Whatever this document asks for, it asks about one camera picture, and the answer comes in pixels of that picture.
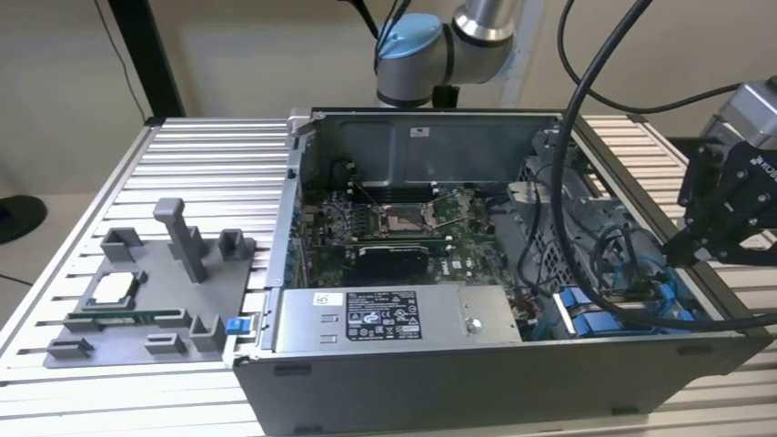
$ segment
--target metal bracket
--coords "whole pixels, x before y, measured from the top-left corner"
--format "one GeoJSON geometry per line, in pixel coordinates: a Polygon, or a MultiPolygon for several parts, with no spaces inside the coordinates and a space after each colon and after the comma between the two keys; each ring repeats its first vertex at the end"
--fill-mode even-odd
{"type": "Polygon", "coordinates": [[[323,113],[316,114],[320,114],[321,117],[313,117],[313,110],[309,107],[292,108],[292,114],[289,115],[289,120],[287,122],[289,135],[292,137],[300,137],[311,130],[313,130],[313,121],[323,118],[323,113]]]}

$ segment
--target blue connector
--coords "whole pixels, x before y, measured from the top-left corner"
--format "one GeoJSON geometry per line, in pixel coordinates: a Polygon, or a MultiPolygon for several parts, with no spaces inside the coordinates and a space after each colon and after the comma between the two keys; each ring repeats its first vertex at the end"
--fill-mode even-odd
{"type": "Polygon", "coordinates": [[[252,320],[233,317],[227,321],[227,335],[245,335],[252,333],[252,320]]]}
{"type": "Polygon", "coordinates": [[[612,314],[604,311],[584,312],[573,320],[575,331],[581,337],[616,337],[624,335],[649,335],[656,329],[624,329],[612,314]]]}
{"type": "Polygon", "coordinates": [[[561,302],[564,302],[564,306],[567,308],[572,308],[579,305],[588,305],[592,303],[592,300],[588,299],[580,287],[565,287],[560,294],[561,302]]]}

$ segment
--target white sticker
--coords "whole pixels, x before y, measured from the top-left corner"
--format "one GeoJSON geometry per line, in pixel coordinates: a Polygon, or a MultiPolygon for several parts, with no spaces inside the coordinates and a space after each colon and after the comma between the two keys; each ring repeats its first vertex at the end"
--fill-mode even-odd
{"type": "Polygon", "coordinates": [[[429,131],[428,127],[411,127],[411,138],[428,137],[429,131]]]}
{"type": "Polygon", "coordinates": [[[317,307],[341,307],[343,293],[315,293],[313,305],[317,307]]]}

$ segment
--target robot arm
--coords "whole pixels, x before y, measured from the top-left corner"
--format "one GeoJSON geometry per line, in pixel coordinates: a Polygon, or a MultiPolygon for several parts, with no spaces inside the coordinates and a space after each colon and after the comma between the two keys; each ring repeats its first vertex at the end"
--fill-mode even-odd
{"type": "Polygon", "coordinates": [[[404,15],[377,54],[377,98],[420,107],[436,86],[489,80],[511,54],[517,0],[468,0],[451,25],[436,15],[404,15]]]}
{"type": "Polygon", "coordinates": [[[677,203],[684,228],[663,247],[673,267],[715,259],[728,264],[777,266],[777,244],[741,243],[777,229],[777,76],[744,84],[720,111],[742,135],[731,146],[705,144],[689,157],[677,203]]]}

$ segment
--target black pole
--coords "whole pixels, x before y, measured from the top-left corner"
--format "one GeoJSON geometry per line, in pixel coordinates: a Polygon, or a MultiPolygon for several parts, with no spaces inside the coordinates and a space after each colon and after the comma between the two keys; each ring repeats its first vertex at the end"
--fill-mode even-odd
{"type": "Polygon", "coordinates": [[[185,117],[148,0],[108,0],[155,117],[185,117]]]}

